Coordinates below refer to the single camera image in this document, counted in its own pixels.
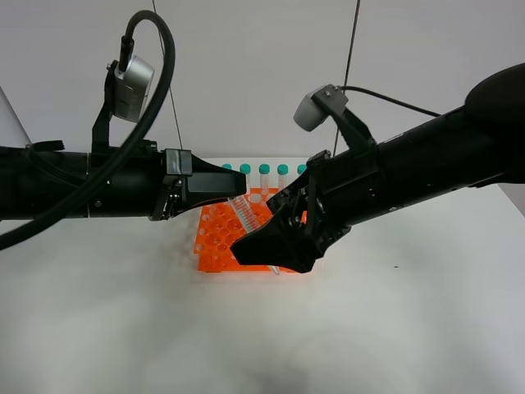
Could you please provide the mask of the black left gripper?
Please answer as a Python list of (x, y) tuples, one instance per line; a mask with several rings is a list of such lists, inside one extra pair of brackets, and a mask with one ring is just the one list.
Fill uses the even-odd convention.
[(168, 220), (244, 195), (246, 190), (245, 174), (208, 163), (187, 149), (165, 149), (161, 152), (161, 181), (148, 218)]

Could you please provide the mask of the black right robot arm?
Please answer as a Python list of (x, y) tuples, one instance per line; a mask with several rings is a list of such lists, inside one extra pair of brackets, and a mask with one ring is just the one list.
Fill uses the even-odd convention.
[(346, 106), (344, 86), (306, 95), (294, 115), (312, 131), (332, 119), (348, 148), (322, 151), (269, 199), (272, 218), (238, 239), (231, 252), (244, 266), (311, 271), (351, 228), (465, 187), (524, 181), (524, 67), (476, 85), (462, 107), (377, 143)]

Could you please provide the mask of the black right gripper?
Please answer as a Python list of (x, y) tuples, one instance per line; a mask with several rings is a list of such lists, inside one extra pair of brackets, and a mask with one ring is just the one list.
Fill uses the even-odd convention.
[(238, 263), (311, 272), (353, 225), (394, 208), (393, 148), (389, 141), (359, 155), (311, 157), (307, 170), (267, 201), (271, 219), (233, 243)]

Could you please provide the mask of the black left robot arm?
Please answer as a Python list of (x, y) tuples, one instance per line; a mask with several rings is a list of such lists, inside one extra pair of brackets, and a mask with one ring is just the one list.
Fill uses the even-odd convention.
[[(115, 151), (65, 152), (56, 141), (36, 149), (1, 148), (1, 218), (32, 219), (81, 186)], [(244, 194), (244, 174), (208, 163), (189, 150), (143, 143), (124, 166), (69, 218), (167, 220), (192, 208)]]

